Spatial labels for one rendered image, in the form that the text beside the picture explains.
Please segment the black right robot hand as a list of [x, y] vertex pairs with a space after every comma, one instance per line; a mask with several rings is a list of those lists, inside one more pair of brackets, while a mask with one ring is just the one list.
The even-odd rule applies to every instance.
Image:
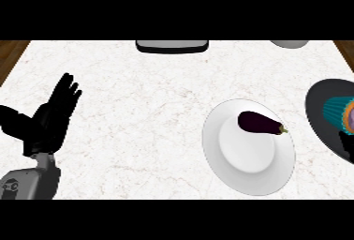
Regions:
[[339, 132], [342, 149], [349, 155], [349, 162], [354, 164], [354, 135], [347, 135], [345, 132]]

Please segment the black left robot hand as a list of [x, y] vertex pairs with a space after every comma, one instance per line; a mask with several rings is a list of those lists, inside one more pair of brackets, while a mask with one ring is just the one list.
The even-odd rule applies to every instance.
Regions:
[[64, 73], [48, 101], [39, 105], [32, 117], [0, 105], [0, 129], [23, 142], [24, 157], [38, 153], [52, 154], [58, 150], [79, 96], [73, 76]]

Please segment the cupcake with teal wrapper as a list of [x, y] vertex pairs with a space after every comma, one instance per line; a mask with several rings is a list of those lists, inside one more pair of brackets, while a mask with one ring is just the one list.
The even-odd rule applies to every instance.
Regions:
[[354, 97], [328, 98], [322, 103], [321, 115], [339, 131], [354, 135]]

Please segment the dark grey round plate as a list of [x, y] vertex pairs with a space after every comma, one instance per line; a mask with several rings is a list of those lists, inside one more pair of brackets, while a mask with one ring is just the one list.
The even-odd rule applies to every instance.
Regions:
[[343, 151], [340, 131], [324, 120], [321, 108], [328, 98], [350, 96], [354, 96], [354, 82], [340, 79], [318, 81], [309, 87], [305, 95], [305, 113], [309, 126], [322, 144], [343, 160], [349, 160], [349, 154]]

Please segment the white round plate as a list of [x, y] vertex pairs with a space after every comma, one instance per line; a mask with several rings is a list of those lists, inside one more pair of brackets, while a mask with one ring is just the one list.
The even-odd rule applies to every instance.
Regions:
[[225, 185], [243, 194], [272, 194], [286, 185], [296, 154], [288, 133], [250, 133], [237, 125], [237, 116], [250, 111], [280, 121], [272, 111], [247, 99], [224, 101], [210, 110], [201, 130], [209, 167]]

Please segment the dark purple eggplant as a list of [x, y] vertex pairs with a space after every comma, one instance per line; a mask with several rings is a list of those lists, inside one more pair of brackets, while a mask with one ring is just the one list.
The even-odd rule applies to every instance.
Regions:
[[258, 112], [241, 112], [237, 115], [237, 125], [244, 131], [252, 133], [280, 135], [287, 132], [283, 125]]

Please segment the pale grey round object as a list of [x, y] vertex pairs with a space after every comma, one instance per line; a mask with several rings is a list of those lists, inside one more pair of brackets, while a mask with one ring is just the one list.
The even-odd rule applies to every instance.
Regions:
[[306, 40], [272, 40], [272, 43], [280, 48], [297, 49], [308, 43], [308, 41]]

